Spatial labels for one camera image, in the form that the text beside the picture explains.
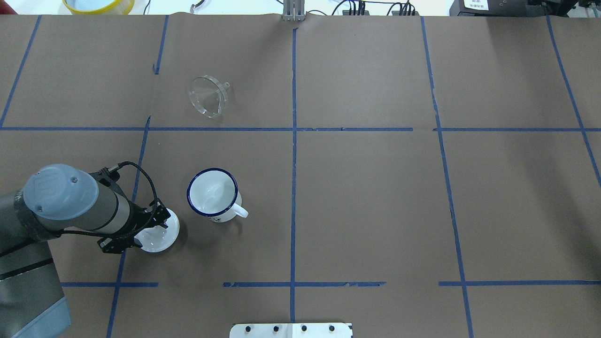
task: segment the label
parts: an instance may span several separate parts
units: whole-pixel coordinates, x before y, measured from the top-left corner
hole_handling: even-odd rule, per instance
[[[463,5],[473,10],[488,10],[488,0],[463,0]]]

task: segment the white mounting plate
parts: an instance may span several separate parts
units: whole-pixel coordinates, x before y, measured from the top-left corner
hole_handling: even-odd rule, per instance
[[[347,323],[236,324],[230,338],[352,338],[352,327]]]

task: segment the yellow container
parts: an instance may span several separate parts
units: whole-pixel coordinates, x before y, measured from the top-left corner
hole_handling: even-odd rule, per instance
[[[78,2],[86,3],[86,8],[78,7]],[[135,0],[115,0],[106,4],[106,1],[98,1],[101,5],[94,8],[93,1],[86,0],[63,0],[63,4],[75,15],[86,14],[129,14]]]

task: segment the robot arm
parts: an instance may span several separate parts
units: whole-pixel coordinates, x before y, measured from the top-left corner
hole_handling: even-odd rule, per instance
[[[118,170],[126,165],[138,168],[150,182],[151,209],[134,204],[117,185]],[[91,174],[49,165],[22,190],[0,197],[0,337],[55,337],[70,324],[46,241],[64,233],[97,236],[104,253],[120,254],[142,247],[135,235],[166,227],[169,216],[148,174],[132,162]]]

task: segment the blue mug rim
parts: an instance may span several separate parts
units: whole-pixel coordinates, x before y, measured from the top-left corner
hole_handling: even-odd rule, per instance
[[[208,173],[209,171],[221,171],[222,173],[225,173],[227,176],[230,177],[230,179],[234,182],[234,198],[232,199],[232,201],[230,202],[230,205],[228,205],[224,210],[220,211],[220,212],[216,212],[215,214],[207,214],[205,212],[202,212],[200,210],[198,210],[194,204],[192,204],[192,201],[190,200],[190,189],[192,188],[192,183],[196,180],[196,178],[198,178],[198,176],[204,174],[204,173]],[[194,210],[194,212],[196,212],[199,215],[205,216],[205,217],[215,217],[215,216],[219,216],[222,215],[224,213],[226,213],[228,210],[231,209],[231,207],[234,205],[234,203],[236,202],[236,198],[238,198],[238,183],[236,182],[236,179],[234,178],[234,176],[232,176],[227,170],[225,169],[221,169],[221,168],[208,168],[205,169],[201,172],[199,172],[198,174],[196,174],[191,180],[190,183],[188,184],[188,190],[186,191],[186,198],[188,200],[188,204],[190,205],[190,207],[192,208],[192,210]]]

